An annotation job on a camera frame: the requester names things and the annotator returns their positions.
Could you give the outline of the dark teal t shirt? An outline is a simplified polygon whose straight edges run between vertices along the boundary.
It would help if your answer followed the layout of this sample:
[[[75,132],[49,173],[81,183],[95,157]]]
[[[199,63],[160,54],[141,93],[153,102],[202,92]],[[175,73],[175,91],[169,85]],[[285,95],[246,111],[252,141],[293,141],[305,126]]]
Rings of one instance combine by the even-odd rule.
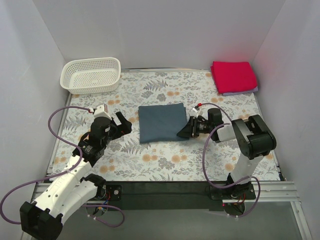
[[[180,142],[187,138],[177,136],[187,124],[183,103],[138,107],[139,142]]]

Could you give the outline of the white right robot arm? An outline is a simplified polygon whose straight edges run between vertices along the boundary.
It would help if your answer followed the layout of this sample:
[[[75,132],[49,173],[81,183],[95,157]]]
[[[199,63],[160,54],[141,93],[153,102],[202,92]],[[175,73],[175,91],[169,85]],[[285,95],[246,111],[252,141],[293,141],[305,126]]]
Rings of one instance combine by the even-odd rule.
[[[224,123],[224,113],[224,110],[215,107],[207,111],[207,118],[199,114],[191,116],[177,136],[189,139],[208,134],[208,138],[215,143],[236,140],[240,156],[234,169],[225,182],[210,181],[209,193],[214,200],[253,200],[256,197],[251,182],[253,173],[260,161],[276,148],[277,141],[260,115]]]

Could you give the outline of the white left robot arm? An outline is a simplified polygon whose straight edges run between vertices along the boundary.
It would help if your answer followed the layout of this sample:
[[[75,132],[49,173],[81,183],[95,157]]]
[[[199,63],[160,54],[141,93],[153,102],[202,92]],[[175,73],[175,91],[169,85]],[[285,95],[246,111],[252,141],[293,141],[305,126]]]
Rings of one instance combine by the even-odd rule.
[[[62,174],[33,202],[24,202],[19,209],[22,230],[38,240],[57,239],[75,211],[107,192],[106,180],[90,171],[110,141],[131,133],[132,123],[119,111],[119,125],[104,110],[95,109],[93,115],[90,131],[78,142]]]

